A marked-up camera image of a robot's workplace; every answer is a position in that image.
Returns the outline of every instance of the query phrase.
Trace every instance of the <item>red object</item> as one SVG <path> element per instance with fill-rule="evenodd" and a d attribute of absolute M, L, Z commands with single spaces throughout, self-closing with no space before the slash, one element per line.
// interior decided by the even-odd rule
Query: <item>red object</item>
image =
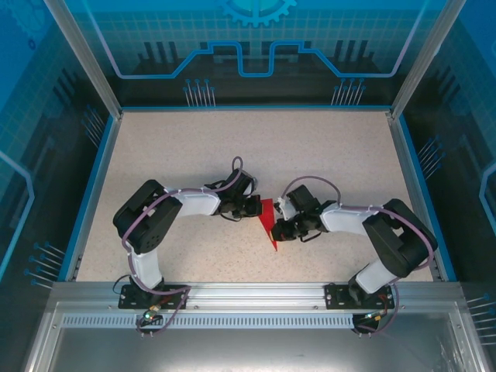
<path fill-rule="evenodd" d="M 258 218 L 260 219 L 260 222 L 262 222 L 262 226 L 265 229 L 265 232 L 269 236 L 270 241 L 272 242 L 272 245 L 277 252 L 277 242 L 272 239 L 272 235 L 270 234 L 270 231 L 276 224 L 274 204 L 272 202 L 272 199 L 263 199 L 262 208 L 262 214 L 259 215 Z"/>

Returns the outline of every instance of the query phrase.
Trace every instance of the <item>vented metal strip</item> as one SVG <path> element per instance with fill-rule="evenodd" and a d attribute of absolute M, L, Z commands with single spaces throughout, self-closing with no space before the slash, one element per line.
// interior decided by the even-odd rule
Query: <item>vented metal strip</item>
<path fill-rule="evenodd" d="M 68 314 L 64 328 L 134 329 L 136 314 Z M 147 328 L 160 328 L 170 315 Z M 180 314 L 172 329 L 352 329 L 353 316 L 348 314 Z"/>

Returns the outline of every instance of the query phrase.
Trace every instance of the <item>metal base plate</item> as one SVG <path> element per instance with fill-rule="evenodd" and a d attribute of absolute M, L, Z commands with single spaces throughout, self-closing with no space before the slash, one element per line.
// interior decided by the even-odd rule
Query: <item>metal base plate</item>
<path fill-rule="evenodd" d="M 184 285 L 167 285 L 166 288 L 164 288 L 164 291 L 170 291 L 174 289 L 179 289 L 183 288 Z M 178 294 L 173 294 L 171 296 L 163 296 L 163 297 L 158 297 L 154 296 L 153 301 L 146 300 L 142 296 L 143 292 L 136 289 L 136 286 L 133 286 L 131 284 L 123 285 L 121 288 L 121 295 L 119 298 L 119 304 L 118 307 L 122 309 L 148 309 L 150 306 L 157 304 L 158 302 L 161 302 L 161 300 L 164 300 L 165 298 L 168 297 L 168 299 L 164 302 L 161 303 L 160 308 L 162 310 L 175 310 L 177 308 L 177 305 L 181 301 L 181 296 L 184 293 L 178 293 Z M 186 302 L 181 306 L 181 308 L 186 308 Z"/>
<path fill-rule="evenodd" d="M 382 296 L 387 298 L 387 309 L 394 308 L 393 294 L 391 287 L 382 287 L 374 295 L 370 296 L 362 305 L 358 305 L 348 292 L 348 284 L 330 283 L 324 286 L 325 307 L 328 310 L 382 310 L 385 307 Z"/>

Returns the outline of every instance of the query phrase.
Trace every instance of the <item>gear graphic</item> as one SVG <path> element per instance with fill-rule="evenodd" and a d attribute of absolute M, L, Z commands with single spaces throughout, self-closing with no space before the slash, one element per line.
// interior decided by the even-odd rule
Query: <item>gear graphic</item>
<path fill-rule="evenodd" d="M 224 16 L 231 16 L 233 22 L 258 27 L 261 23 L 269 26 L 270 22 L 279 22 L 279 17 L 287 16 L 296 0 L 218 0 L 218 4 L 224 9 Z"/>
<path fill-rule="evenodd" d="M 45 26 L 43 0 L 2 0 L 0 9 L 8 9 L 17 26 L 32 39 Z"/>

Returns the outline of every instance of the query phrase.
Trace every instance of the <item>blue frame border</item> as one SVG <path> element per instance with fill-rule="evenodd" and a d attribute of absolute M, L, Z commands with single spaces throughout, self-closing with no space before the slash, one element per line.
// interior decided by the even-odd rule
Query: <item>blue frame border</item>
<path fill-rule="evenodd" d="M 90 203 L 92 199 L 97 199 L 100 197 L 100 192 L 102 191 L 103 179 L 99 179 L 100 174 L 107 173 L 107 168 L 110 163 L 110 156 L 105 156 L 109 153 L 112 155 L 113 145 L 115 143 L 115 129 L 118 122 L 114 120 L 112 116 L 108 118 L 107 124 L 105 126 L 105 131 L 103 132 L 102 141 L 100 142 L 100 147 L 96 154 L 95 162 L 93 163 L 93 168 L 91 169 L 90 177 L 86 185 L 86 190 L 84 191 L 83 200 L 81 201 L 81 206 L 79 207 L 79 212 L 77 213 L 76 222 L 74 223 L 74 228 L 72 229 L 71 238 L 67 244 L 67 251 L 65 253 L 64 261 L 62 262 L 62 267 L 60 268 L 58 281 L 66 281 L 67 275 L 69 274 L 71 268 L 73 267 L 74 255 L 78 254 L 76 252 L 78 246 L 78 240 L 83 233 L 85 226 L 93 220 L 93 216 L 96 209 L 96 203 L 94 208 L 91 208 Z"/>
<path fill-rule="evenodd" d="M 447 279 L 448 281 L 457 281 L 455 270 L 453 269 L 453 264 L 451 263 L 448 248 L 444 240 L 443 232 L 441 231 L 441 225 L 439 224 L 439 220 L 437 219 L 436 211 L 434 210 L 434 204 L 432 203 L 431 195 L 429 193 L 429 189 L 427 188 L 427 183 L 425 182 L 425 178 L 420 167 L 419 158 L 417 157 L 417 153 L 415 152 L 415 148 L 413 146 L 412 136 L 410 135 L 410 131 L 408 130 L 403 114 L 400 115 L 399 124 L 405 135 L 405 141 L 408 147 L 408 152 L 412 159 L 413 167 L 418 179 L 418 184 L 420 185 L 420 191 L 422 193 L 422 197 L 424 198 L 427 212 L 429 213 L 429 218 L 432 223 L 434 235 L 437 238 L 439 253 L 441 254 L 441 258 L 443 260 L 443 266 L 444 270 L 446 271 Z"/>

